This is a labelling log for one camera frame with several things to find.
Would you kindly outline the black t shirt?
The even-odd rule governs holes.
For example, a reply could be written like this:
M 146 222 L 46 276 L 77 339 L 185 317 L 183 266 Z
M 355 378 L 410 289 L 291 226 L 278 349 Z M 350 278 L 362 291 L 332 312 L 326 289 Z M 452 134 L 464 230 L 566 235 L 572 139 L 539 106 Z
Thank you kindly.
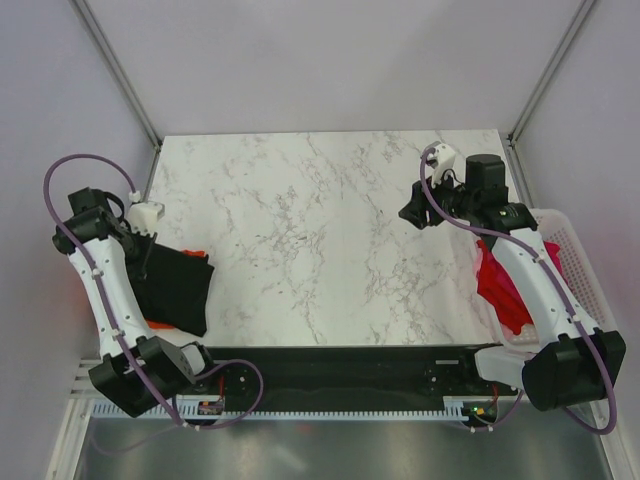
M 126 267 L 146 321 L 204 336 L 214 273 L 205 251 L 175 250 L 140 237 L 136 253 L 126 258 Z

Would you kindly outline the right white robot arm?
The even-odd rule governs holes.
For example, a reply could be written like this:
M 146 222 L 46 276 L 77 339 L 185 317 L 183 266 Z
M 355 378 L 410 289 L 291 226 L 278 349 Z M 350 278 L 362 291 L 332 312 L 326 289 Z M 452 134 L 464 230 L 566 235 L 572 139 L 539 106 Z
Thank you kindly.
M 455 160 L 445 144 L 428 147 L 399 216 L 418 229 L 448 222 L 475 234 L 513 282 L 538 339 L 533 347 L 503 340 L 480 349 L 458 368 L 460 386 L 477 394 L 493 381 L 503 383 L 540 411 L 604 400 L 615 417 L 614 385 L 626 353 L 622 336 L 601 328 L 572 293 L 529 208 L 510 201 L 501 157 L 467 157 L 462 182 Z

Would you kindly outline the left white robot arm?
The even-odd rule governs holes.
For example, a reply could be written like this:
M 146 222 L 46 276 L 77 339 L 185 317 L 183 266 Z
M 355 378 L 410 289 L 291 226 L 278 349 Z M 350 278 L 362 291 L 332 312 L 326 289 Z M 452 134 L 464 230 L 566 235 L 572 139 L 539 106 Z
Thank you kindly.
M 133 418 L 191 387 L 215 389 L 220 371 L 203 345 L 177 346 L 157 334 L 165 328 L 203 338 L 214 273 L 208 254 L 157 242 L 159 203 L 115 214 L 123 201 L 92 188 L 68 200 L 73 215 L 52 241 L 80 276 L 94 313 L 101 358 L 89 371 L 94 388 Z

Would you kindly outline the orange folded t shirt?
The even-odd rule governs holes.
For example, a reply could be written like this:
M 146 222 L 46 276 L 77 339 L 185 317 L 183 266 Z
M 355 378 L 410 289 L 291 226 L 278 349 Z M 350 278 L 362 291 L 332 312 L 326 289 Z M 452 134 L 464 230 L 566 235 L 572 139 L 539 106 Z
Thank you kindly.
M 148 264 L 145 301 L 140 301 L 147 324 L 202 337 L 207 332 L 205 307 L 213 272 L 202 250 L 159 246 Z

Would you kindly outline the white plastic laundry basket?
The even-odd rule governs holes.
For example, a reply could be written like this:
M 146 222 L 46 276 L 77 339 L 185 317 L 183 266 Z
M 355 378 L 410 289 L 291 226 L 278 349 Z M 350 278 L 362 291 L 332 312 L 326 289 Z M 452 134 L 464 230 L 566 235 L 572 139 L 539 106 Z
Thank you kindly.
M 557 244 L 562 277 L 572 292 L 572 303 L 583 321 L 585 330 L 593 333 L 595 326 L 602 331 L 615 331 L 618 325 L 606 301 L 584 248 L 568 218 L 554 209 L 530 210 L 538 223 L 538 232 L 544 241 Z M 498 319 L 495 309 L 488 307 L 491 331 L 510 350 L 537 353 L 546 341 L 551 341 L 551 328 L 527 324 L 515 335 Z

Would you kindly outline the pink t shirt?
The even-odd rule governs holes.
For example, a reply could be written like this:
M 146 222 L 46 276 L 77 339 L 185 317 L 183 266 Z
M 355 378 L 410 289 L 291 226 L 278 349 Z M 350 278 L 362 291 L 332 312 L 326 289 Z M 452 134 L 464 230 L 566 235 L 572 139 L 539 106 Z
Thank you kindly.
M 564 276 L 561 259 L 559 257 L 559 253 L 561 251 L 561 247 L 558 244 L 556 244 L 554 242 L 550 242 L 550 241 L 544 241 L 544 247 L 545 247 L 545 249 L 546 249 L 546 251 L 547 251 L 547 253 L 549 255 L 549 258 L 553 262 L 553 265 L 555 266 L 556 270 L 558 271 L 558 273 L 561 276 Z

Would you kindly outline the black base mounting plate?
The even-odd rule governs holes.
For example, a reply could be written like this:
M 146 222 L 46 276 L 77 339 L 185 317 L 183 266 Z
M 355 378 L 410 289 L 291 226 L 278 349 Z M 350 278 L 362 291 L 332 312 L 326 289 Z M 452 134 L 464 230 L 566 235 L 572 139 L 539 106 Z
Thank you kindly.
M 243 411 L 435 410 L 451 397 L 514 396 L 480 378 L 477 347 L 211 347 L 219 372 L 190 388 Z

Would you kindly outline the right aluminium corner post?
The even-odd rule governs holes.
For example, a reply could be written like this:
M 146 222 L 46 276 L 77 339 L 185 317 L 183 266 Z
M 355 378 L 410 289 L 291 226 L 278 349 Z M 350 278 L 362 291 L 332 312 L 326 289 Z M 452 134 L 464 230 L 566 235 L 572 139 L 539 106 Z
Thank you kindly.
M 562 67 L 566 57 L 569 55 L 569 52 L 576 43 L 578 36 L 598 4 L 598 0 L 581 0 L 579 2 L 577 9 L 555 46 L 540 77 L 536 81 L 536 84 L 528 96 L 524 107 L 519 113 L 514 126 L 505 136 L 507 145 L 511 149 L 515 148 L 518 140 L 522 137 L 544 96 L 551 87 L 551 84 Z

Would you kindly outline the aluminium corner post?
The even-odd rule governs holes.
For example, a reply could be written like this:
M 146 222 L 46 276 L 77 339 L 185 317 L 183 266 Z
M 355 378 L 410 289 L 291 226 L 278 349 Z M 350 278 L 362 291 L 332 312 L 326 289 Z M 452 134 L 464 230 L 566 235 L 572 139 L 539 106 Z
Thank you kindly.
M 536 84 L 528 96 L 524 107 L 519 113 L 514 126 L 505 136 L 507 145 L 511 149 L 515 148 L 518 140 L 522 137 L 544 96 L 551 87 L 551 84 L 562 67 L 566 57 L 569 55 L 569 52 L 576 43 L 578 36 L 598 4 L 598 0 L 581 0 L 579 2 L 577 9 L 555 46 L 540 77 L 536 81 Z
M 90 2 L 86 0 L 70 0 L 69 4 L 83 24 L 89 39 L 96 48 L 109 74 L 115 81 L 137 123 L 152 145 L 153 150 L 158 153 L 161 150 L 163 140 L 157 128 L 153 125 L 134 85 L 111 45 L 104 28 L 101 26 L 96 14 L 91 8 Z

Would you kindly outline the aluminium frame rail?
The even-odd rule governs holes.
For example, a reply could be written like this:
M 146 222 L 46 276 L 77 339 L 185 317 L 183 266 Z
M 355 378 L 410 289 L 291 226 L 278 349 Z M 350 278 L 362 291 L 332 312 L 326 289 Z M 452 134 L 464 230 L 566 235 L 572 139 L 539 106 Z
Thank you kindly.
M 104 395 L 94 387 L 89 376 L 89 371 L 99 364 L 100 361 L 97 359 L 82 359 L 80 361 L 70 390 L 70 397 L 72 399 L 99 399 L 104 397 Z

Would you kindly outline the left aluminium corner post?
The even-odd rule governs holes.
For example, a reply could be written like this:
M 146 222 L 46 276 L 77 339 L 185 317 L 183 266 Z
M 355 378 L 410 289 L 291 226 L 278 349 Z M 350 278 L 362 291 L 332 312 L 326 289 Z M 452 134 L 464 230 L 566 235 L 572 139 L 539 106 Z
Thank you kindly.
M 134 85 L 111 45 L 104 28 L 101 26 L 96 14 L 91 8 L 90 2 L 86 0 L 70 0 L 69 4 L 83 24 L 89 39 L 96 48 L 109 74 L 115 81 L 137 123 L 152 145 L 153 150 L 158 153 L 161 150 L 163 140 L 157 128 L 153 125 Z

